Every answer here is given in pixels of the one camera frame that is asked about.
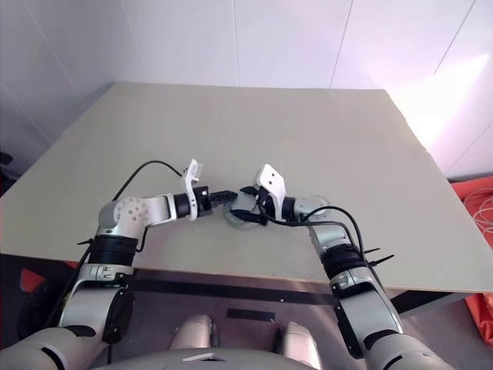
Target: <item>black cable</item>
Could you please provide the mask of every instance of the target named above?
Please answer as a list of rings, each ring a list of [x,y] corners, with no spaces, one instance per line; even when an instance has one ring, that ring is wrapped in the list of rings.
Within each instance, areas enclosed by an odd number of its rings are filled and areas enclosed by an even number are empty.
[[[351,232],[349,231],[347,226],[344,225],[342,222],[337,222],[337,221],[278,221],[274,217],[267,214],[267,212],[265,211],[265,208],[263,208],[263,206],[261,206],[259,204],[257,204],[257,206],[259,207],[260,214],[263,217],[268,219],[273,224],[277,224],[277,225],[289,226],[289,227],[299,227],[299,226],[309,227],[309,226],[335,225],[335,226],[342,227],[344,229],[344,231],[346,231],[347,237],[349,238],[349,241],[351,242],[351,244],[353,246],[355,245],[353,237],[351,235]]]
[[[77,266],[75,267],[74,272],[72,272],[72,276],[70,277],[70,279],[65,284],[65,287],[63,287],[63,291],[60,294],[59,298],[56,300],[56,303],[53,306],[53,309],[51,310],[48,318],[46,319],[45,324],[43,325],[43,328],[49,328],[51,326],[53,319],[55,318],[56,312],[58,311],[60,305],[62,304],[63,299],[65,298],[67,293],[69,293],[70,289],[72,289],[72,286],[74,285],[75,280],[79,276],[79,272],[80,272],[82,265],[86,261],[87,256],[89,256],[89,253],[91,253],[91,246],[92,246],[92,242],[89,242],[89,246],[87,247],[86,251],[82,255]]]
[[[302,221],[307,220],[308,218],[310,218],[311,216],[313,216],[317,212],[320,212],[321,210],[338,210],[342,214],[345,214],[347,218],[349,218],[349,220],[353,224],[354,230],[356,231],[357,244],[358,244],[358,247],[360,249],[361,258],[364,259],[363,237],[361,236],[360,228],[357,225],[357,222],[354,219],[354,217],[349,212],[347,212],[344,208],[337,207],[337,206],[323,206],[323,207],[318,207],[316,210],[312,210],[311,212],[309,212],[309,214],[307,214],[306,216],[304,216],[303,219],[302,219]]]
[[[163,162],[162,160],[150,160],[148,162],[141,164],[135,171],[133,171],[133,173],[132,173],[132,175],[130,175],[129,179],[122,185],[120,190],[118,190],[118,192],[115,194],[112,201],[117,200],[120,197],[120,195],[122,195],[123,191],[125,191],[126,187],[132,182],[133,178],[140,172],[140,170],[142,168],[144,168],[145,166],[150,165],[151,163],[162,164],[163,166],[168,167],[170,170],[172,170],[174,173],[176,173],[177,176],[179,176],[179,177],[182,176],[182,174],[175,167],[171,166],[170,164]]]
[[[377,281],[377,283],[383,288],[384,286],[383,286],[380,278],[378,277],[377,273],[373,269],[373,266],[371,266],[368,263],[366,257],[364,256],[363,237],[361,236],[360,228],[357,225],[357,222],[354,219],[353,215],[350,214],[348,211],[346,211],[344,208],[341,208],[341,207],[337,207],[337,206],[323,206],[323,207],[319,207],[316,210],[312,210],[311,212],[309,212],[305,217],[303,217],[303,220],[306,220],[307,218],[313,216],[315,213],[320,212],[321,210],[338,210],[339,212],[345,214],[347,216],[347,218],[349,218],[349,220],[353,224],[354,230],[356,231],[357,242],[358,242],[358,246],[359,246],[359,250],[360,250],[360,256],[363,259],[364,263],[367,265],[367,267],[370,269],[370,271],[373,274],[373,276],[375,277],[375,280]]]
[[[266,219],[268,219],[270,222],[272,222],[273,224],[289,226],[289,227],[297,227],[297,226],[309,227],[309,226],[322,226],[322,225],[336,225],[336,226],[342,227],[344,229],[344,231],[346,231],[347,237],[348,237],[349,241],[351,242],[351,244],[353,245],[353,248],[356,250],[356,252],[359,253],[361,259],[364,261],[364,263],[370,269],[370,271],[373,274],[373,276],[375,277],[375,280],[377,281],[377,283],[382,288],[384,288],[384,286],[381,283],[381,280],[378,277],[377,273],[375,272],[373,267],[368,264],[368,261],[364,257],[363,238],[361,236],[360,228],[358,227],[357,222],[354,219],[354,217],[349,212],[347,212],[344,208],[337,207],[337,206],[319,207],[316,210],[313,210],[313,211],[309,212],[306,216],[304,216],[302,221],[289,222],[289,221],[278,221],[274,217],[271,217],[269,214],[267,214],[265,209],[260,204],[257,204],[257,206],[259,207],[260,214],[262,216],[264,216]],[[320,212],[321,210],[339,210],[340,212],[345,214],[347,216],[347,218],[349,218],[349,220],[353,224],[353,227],[356,231],[357,239],[358,239],[358,243],[359,243],[359,246],[358,246],[359,248],[356,248],[356,244],[354,244],[353,237],[351,236],[351,233],[345,224],[343,224],[341,222],[336,222],[336,221],[305,221],[308,217],[313,216],[316,212]]]
[[[107,350],[107,352],[108,352],[108,353],[107,353],[108,357],[107,357],[107,359],[106,359],[106,363],[107,363],[108,365],[110,365],[110,364],[112,363],[112,361],[113,361],[113,345],[109,345],[109,346],[108,346],[108,350]]]
[[[146,237],[147,237],[147,231],[148,230],[149,229],[147,227],[144,229],[144,233],[142,234],[142,241],[140,242],[140,248],[136,250],[137,253],[140,253],[144,250],[144,247],[146,245]]]
[[[176,175],[178,175],[179,177],[182,176],[182,174],[175,167],[171,166],[170,164],[168,164],[166,162],[163,162],[162,160],[150,160],[150,161],[147,161],[147,162],[141,164],[139,167],[137,167],[137,169],[135,171],[133,171],[132,175],[130,175],[130,177],[128,178],[128,180],[122,185],[122,187],[118,190],[118,192],[116,193],[116,195],[113,197],[112,201],[117,200],[120,197],[120,195],[122,195],[123,191],[125,191],[125,189],[128,187],[128,185],[132,182],[133,178],[140,172],[140,170],[142,168],[150,165],[151,163],[159,163],[159,164],[162,164],[163,166],[168,167],[170,170],[172,170],[174,173],[176,173]],[[146,234],[147,234],[147,229],[144,230],[144,238],[143,238],[143,242],[141,243],[140,251],[142,251],[143,248],[144,248],[144,243],[145,243],[145,240],[146,240]],[[84,262],[86,261],[87,257],[91,253],[92,240],[88,240],[87,242],[89,242],[89,246],[87,247],[86,251],[82,255],[82,257],[81,257],[80,261],[78,262],[77,266],[75,267],[75,270],[72,273],[72,276],[70,277],[70,279],[67,281],[67,283],[63,287],[62,293],[60,294],[60,296],[57,299],[55,305],[53,306],[53,309],[51,310],[48,318],[45,321],[44,328],[48,328],[49,326],[51,326],[51,324],[53,322],[53,319],[55,318],[56,312],[60,308],[60,305],[62,304],[63,299],[69,293],[70,289],[72,289],[72,286],[74,285],[75,280],[79,276],[79,272],[80,272],[80,269],[82,268],[82,265],[84,264]]]

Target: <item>white wall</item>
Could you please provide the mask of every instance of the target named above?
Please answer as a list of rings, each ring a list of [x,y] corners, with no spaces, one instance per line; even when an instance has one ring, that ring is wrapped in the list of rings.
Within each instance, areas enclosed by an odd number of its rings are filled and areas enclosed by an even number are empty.
[[[385,88],[448,176],[493,171],[492,0],[0,0],[24,172],[113,81]]]

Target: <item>beige tabletop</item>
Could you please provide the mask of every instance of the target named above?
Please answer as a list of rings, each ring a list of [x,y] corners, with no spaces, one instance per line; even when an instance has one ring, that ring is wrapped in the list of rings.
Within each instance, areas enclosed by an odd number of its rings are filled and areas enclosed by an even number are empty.
[[[387,288],[493,291],[493,252],[385,91],[115,84],[2,198],[1,251],[78,260],[99,209],[142,162],[204,164],[210,191],[264,163],[288,195],[320,194],[360,224]],[[152,165],[127,195],[181,192]],[[327,281],[304,228],[233,229],[222,211],[149,231],[134,265]]]

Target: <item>black band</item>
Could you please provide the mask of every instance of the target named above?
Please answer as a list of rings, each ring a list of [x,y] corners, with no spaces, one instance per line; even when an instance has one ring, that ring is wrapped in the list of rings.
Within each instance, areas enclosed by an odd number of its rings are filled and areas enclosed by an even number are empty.
[[[350,244],[329,248],[320,256],[320,260],[329,279],[351,268],[366,266],[359,253]]]
[[[176,218],[186,217],[190,214],[190,203],[188,196],[181,193],[173,196],[175,200]]]
[[[295,221],[296,217],[294,216],[294,202],[296,198],[285,197],[283,201],[283,209],[282,209],[282,217],[286,221]]]
[[[368,351],[370,351],[371,347],[373,347],[373,345],[377,342],[378,339],[393,334],[399,334],[399,333],[391,329],[380,330],[380,331],[376,331],[375,333],[371,333],[370,335],[367,335],[367,337],[363,340],[364,346]]]
[[[54,351],[49,348],[43,347],[41,348],[41,352],[51,358],[51,360],[55,363],[57,370],[65,370],[65,366],[63,365],[62,360]]]
[[[64,329],[70,330],[76,337],[94,337],[96,332],[93,328],[87,325],[69,325]]]
[[[401,355],[399,355],[399,356],[397,356],[397,357],[392,358],[392,359],[391,359],[391,360],[390,360],[390,361],[389,361],[389,362],[385,365],[384,370],[388,370],[389,368],[391,368],[391,366],[392,366],[393,364],[395,364],[397,361],[399,361],[399,360],[401,360],[401,359],[402,359],[402,356],[401,356]]]
[[[138,239],[98,235],[91,246],[90,264],[122,264],[132,266]]]

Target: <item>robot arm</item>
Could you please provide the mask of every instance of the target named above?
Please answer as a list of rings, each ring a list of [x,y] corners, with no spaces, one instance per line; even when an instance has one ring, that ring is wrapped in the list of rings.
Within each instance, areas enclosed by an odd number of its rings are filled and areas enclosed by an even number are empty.
[[[332,210],[322,197],[286,197],[284,180],[274,168],[265,165],[257,177],[256,203],[260,216],[290,222],[334,221]],[[268,202],[271,215],[266,214]],[[370,370],[452,370],[432,350],[416,338],[403,333],[400,318],[370,269],[354,246],[346,227],[336,224],[308,226],[310,239],[330,279],[330,289],[338,327],[347,350],[354,358],[364,358]]]
[[[0,355],[5,370],[82,370],[128,331],[134,297],[128,289],[133,258],[146,228],[180,218],[212,213],[234,200],[230,191],[209,193],[193,187],[202,165],[192,160],[181,179],[184,193],[155,197],[126,197],[106,204],[99,227],[90,240],[89,260],[80,268],[69,292],[58,327],[46,328],[6,348]]]

